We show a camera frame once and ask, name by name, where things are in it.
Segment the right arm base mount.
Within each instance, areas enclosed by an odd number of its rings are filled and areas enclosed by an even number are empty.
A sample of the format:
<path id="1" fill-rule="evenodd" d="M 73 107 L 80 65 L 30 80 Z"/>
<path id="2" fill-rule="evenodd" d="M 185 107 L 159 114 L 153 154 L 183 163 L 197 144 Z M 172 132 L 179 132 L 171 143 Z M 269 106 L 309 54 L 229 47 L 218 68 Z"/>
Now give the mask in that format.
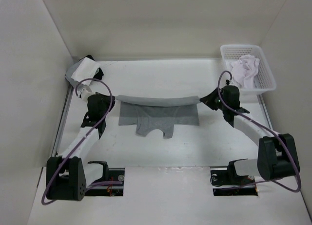
<path id="1" fill-rule="evenodd" d="M 226 167 L 212 167 L 210 170 L 210 183 L 213 186 L 214 196 L 258 196 L 254 176 L 238 175 L 234 163 L 230 161 Z"/>

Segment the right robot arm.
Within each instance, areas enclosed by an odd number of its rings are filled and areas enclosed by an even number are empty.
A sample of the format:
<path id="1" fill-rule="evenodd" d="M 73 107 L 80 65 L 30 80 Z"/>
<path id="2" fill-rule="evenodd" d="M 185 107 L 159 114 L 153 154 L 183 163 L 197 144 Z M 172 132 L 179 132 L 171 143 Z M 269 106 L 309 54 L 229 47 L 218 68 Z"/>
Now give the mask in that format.
<path id="1" fill-rule="evenodd" d="M 288 133 L 277 133 L 255 121 L 250 112 L 240 106 L 238 87 L 229 85 L 222 89 L 216 88 L 199 101 L 211 110 L 221 110 L 227 123 L 258 146 L 257 159 L 251 162 L 264 180 L 299 176 L 300 165 L 294 138 Z"/>

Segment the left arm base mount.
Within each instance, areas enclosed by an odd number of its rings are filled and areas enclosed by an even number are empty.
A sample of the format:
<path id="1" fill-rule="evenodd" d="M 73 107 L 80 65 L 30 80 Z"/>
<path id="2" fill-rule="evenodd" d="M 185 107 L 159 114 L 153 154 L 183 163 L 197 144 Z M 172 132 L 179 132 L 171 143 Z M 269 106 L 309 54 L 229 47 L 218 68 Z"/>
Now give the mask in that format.
<path id="1" fill-rule="evenodd" d="M 125 168 L 109 168 L 104 176 L 88 186 L 88 197 L 121 197 L 124 194 Z"/>

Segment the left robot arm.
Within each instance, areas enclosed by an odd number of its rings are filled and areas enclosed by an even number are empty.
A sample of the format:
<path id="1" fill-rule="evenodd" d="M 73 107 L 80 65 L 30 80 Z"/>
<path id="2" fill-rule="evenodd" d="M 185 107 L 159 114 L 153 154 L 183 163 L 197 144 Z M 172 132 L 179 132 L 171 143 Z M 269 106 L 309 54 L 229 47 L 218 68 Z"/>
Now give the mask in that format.
<path id="1" fill-rule="evenodd" d="M 56 200 L 80 201 L 93 183 L 105 185 L 109 181 L 106 162 L 83 161 L 106 128 L 106 116 L 115 105 L 115 97 L 100 93 L 86 99 L 87 112 L 77 137 L 59 156 L 50 157 L 46 165 L 46 189 L 42 204 Z"/>

